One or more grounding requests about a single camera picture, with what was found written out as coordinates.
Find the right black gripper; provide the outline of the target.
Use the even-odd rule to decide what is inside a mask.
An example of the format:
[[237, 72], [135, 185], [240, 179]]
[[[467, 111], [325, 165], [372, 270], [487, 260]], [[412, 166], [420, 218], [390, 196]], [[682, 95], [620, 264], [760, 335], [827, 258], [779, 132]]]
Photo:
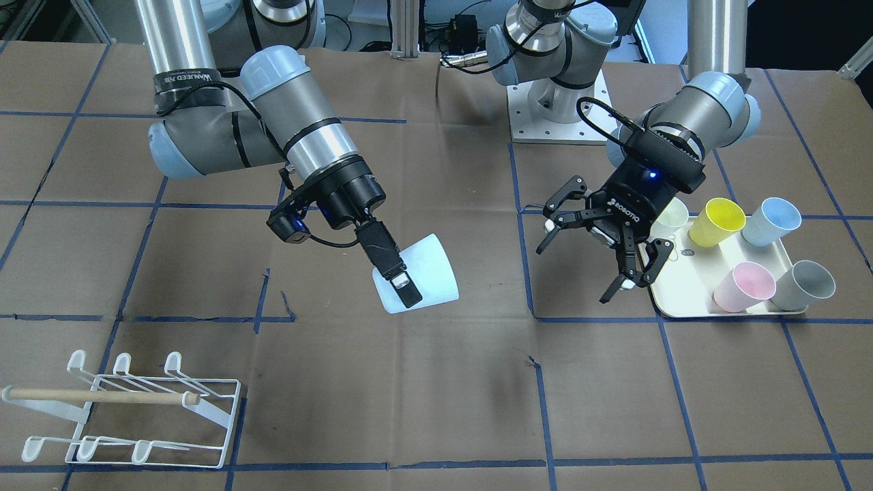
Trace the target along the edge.
[[386, 193], [371, 173], [341, 176], [334, 172], [317, 184], [317, 205], [331, 229], [358, 226], [355, 235], [375, 267], [375, 286], [387, 310], [409, 310], [423, 301], [406, 270], [395, 239], [383, 222], [373, 220], [373, 211], [386, 200]]

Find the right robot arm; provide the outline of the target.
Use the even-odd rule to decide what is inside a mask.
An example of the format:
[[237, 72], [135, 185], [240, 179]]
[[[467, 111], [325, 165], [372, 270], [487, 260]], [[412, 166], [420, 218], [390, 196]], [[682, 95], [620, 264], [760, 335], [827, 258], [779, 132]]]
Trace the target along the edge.
[[297, 49], [319, 41], [319, 1], [137, 1], [153, 65], [156, 166], [171, 179], [281, 164], [290, 192], [266, 220], [286, 243], [312, 238], [316, 205], [331, 229], [353, 226], [389, 292], [423, 293], [374, 210], [386, 195]]

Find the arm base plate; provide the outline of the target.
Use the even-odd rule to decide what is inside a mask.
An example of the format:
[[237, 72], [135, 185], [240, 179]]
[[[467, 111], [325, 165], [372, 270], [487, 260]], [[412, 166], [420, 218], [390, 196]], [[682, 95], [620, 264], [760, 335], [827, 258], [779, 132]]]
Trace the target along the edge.
[[595, 84], [574, 90], [551, 80], [524, 82], [506, 87], [512, 142], [533, 144], [604, 145], [605, 137], [581, 121], [576, 102], [590, 96], [610, 105], [603, 72]]

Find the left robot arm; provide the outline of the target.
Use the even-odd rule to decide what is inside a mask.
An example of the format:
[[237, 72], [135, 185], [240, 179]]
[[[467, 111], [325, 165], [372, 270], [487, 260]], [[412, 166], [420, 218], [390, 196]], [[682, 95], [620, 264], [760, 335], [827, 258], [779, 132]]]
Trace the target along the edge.
[[593, 90], [618, 32], [608, 7], [595, 1], [518, 1], [486, 35], [488, 67], [502, 86], [532, 82], [528, 100], [549, 120], [583, 123], [606, 140], [615, 171], [598, 190], [581, 176], [546, 200], [552, 224], [537, 253], [559, 232], [582, 228], [615, 252], [615, 276], [600, 301], [628, 287], [651, 286], [674, 250], [652, 233], [678, 194], [705, 180], [704, 161], [717, 148], [741, 142], [760, 125], [760, 108], [745, 74], [746, 3], [724, 12], [738, 28], [726, 36], [726, 60], [711, 59], [690, 75], [673, 99], [635, 119], [596, 99]]

